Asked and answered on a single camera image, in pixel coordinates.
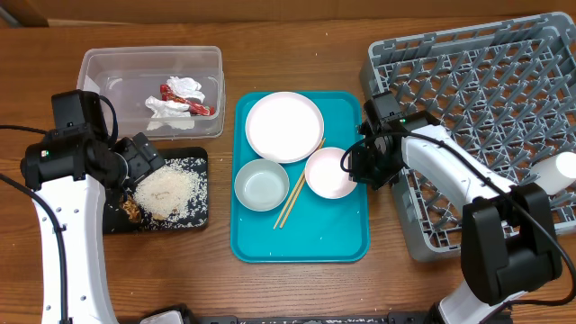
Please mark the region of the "white rice pile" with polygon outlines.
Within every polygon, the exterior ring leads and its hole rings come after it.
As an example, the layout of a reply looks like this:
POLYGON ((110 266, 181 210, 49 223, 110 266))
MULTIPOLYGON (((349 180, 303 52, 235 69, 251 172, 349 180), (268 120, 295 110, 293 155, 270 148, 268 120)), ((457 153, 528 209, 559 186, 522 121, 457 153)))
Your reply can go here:
POLYGON ((208 224, 208 163, 204 157, 171 158, 131 195, 144 230, 200 229, 208 224))

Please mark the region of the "brown food scrap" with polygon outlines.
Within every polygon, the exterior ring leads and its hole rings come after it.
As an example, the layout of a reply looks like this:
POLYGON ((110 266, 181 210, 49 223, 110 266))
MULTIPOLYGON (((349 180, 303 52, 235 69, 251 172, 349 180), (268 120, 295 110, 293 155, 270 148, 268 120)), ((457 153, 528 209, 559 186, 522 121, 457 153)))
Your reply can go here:
POLYGON ((120 203, 121 209, 127 214, 128 220, 132 223, 141 221, 140 208, 134 199, 129 196, 125 201, 120 203))

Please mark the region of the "white tissue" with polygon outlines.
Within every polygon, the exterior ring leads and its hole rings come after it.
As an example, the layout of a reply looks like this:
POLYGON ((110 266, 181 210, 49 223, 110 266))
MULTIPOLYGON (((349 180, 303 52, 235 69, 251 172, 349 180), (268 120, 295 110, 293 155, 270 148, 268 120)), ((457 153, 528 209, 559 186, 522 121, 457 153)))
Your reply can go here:
POLYGON ((190 120, 190 105, 175 101, 162 101, 150 96, 145 105, 153 112, 152 120, 148 123, 147 130, 153 131, 162 126, 170 126, 179 130, 190 130, 195 123, 190 120), (178 118, 178 121, 158 121, 158 119, 178 118))
POLYGON ((166 85, 172 93, 183 99, 194 99, 202 103, 205 94, 202 92, 202 85, 191 77, 171 76, 166 85))

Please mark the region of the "white bowl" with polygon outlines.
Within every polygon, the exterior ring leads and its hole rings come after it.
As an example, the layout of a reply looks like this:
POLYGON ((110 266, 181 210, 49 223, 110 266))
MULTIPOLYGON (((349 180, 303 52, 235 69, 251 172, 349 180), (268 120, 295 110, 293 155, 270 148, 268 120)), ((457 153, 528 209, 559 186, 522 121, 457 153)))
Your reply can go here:
POLYGON ((345 151, 342 148, 321 148, 313 153, 305 166, 305 180, 309 188, 326 199, 340 199, 356 189, 349 173, 341 166, 345 151))

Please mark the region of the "red snack wrapper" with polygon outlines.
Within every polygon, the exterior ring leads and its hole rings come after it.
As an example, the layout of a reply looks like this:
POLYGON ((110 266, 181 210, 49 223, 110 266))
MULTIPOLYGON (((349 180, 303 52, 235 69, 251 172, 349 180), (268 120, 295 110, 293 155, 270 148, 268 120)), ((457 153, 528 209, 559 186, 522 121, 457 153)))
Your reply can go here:
POLYGON ((212 116, 215 114, 214 107, 196 103, 183 97, 177 96, 166 84, 160 86, 160 93, 163 101, 173 101, 176 103, 185 104, 187 106, 187 111, 191 115, 212 116))

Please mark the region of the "grey bowl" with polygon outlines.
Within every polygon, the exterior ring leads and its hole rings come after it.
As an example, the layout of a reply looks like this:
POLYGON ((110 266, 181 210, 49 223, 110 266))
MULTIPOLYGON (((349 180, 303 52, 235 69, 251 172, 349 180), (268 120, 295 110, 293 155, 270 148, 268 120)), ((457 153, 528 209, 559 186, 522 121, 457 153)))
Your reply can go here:
POLYGON ((233 188, 244 207, 254 212, 268 212, 285 200, 290 180, 280 164, 260 158, 246 163, 238 171, 233 188))

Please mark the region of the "white cup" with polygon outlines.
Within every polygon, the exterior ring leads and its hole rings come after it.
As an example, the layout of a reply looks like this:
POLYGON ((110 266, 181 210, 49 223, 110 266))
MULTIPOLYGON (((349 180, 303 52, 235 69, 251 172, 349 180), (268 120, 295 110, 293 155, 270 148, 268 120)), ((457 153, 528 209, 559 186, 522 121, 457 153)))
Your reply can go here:
POLYGON ((556 195, 575 182, 575 167, 576 154, 563 152, 533 165, 530 175, 548 195, 556 195))

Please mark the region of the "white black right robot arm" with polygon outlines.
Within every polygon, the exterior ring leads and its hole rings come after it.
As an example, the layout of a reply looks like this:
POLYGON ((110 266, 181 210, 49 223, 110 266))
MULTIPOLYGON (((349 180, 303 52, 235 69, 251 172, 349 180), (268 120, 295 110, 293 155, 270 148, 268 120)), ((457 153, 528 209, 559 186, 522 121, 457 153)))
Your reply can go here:
POLYGON ((427 111, 405 113, 391 92, 364 104, 363 139, 340 160, 374 190, 404 167, 421 173, 461 214, 463 282, 425 323, 509 323, 505 309, 558 279, 572 261, 558 244, 546 190, 514 184, 468 154, 427 111))

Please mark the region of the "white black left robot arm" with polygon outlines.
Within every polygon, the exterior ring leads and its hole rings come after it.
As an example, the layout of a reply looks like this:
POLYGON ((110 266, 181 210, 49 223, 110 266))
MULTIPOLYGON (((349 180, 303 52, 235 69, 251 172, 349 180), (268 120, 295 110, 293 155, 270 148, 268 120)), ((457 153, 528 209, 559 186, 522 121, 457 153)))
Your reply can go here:
POLYGON ((51 98, 54 130, 21 162, 40 224, 44 323, 114 323, 104 262, 103 216, 110 190, 134 188, 165 160, 139 133, 107 127, 94 92, 51 98))

